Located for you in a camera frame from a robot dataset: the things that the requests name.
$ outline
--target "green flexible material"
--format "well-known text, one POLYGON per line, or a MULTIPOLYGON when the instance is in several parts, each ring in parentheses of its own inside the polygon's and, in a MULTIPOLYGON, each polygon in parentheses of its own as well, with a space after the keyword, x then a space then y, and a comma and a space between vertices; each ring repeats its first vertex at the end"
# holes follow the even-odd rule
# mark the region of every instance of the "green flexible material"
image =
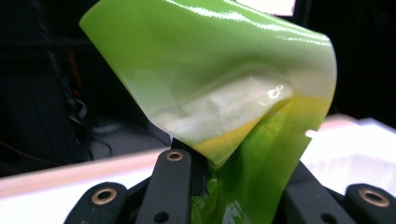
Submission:
POLYGON ((192 223, 271 223, 332 101, 330 40, 224 0, 102 0, 80 26, 148 118, 210 161, 192 223))

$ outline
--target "dark background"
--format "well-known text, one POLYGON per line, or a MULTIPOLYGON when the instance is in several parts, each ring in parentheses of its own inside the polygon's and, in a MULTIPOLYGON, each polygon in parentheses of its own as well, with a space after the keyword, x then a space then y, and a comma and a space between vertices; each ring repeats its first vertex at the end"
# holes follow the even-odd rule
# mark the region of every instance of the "dark background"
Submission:
MULTIPOLYGON (((169 146, 78 27, 96 2, 0 0, 0 176, 169 146)), ((330 114, 395 128, 395 3, 298 4, 288 20, 335 49, 330 114)))

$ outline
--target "white table surface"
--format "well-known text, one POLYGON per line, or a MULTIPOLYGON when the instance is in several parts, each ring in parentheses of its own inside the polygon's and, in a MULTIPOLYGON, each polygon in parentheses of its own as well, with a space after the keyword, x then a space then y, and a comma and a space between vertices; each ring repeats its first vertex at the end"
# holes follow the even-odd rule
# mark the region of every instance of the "white table surface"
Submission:
MULTIPOLYGON (((367 183, 396 195, 394 130, 339 115, 308 135, 313 140, 302 162, 324 186, 344 193, 350 184, 367 183)), ((165 149, 2 178, 0 223, 63 223, 87 189, 105 181, 132 187, 151 175, 165 149)))

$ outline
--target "glossy surface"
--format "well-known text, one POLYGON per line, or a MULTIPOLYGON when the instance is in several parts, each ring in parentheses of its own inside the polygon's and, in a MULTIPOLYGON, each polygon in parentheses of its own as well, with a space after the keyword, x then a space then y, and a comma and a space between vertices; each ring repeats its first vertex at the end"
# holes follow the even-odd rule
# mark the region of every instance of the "glossy surface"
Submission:
POLYGON ((148 118, 211 161, 193 223, 270 223, 332 100, 329 39, 220 0, 102 0, 80 25, 148 118))

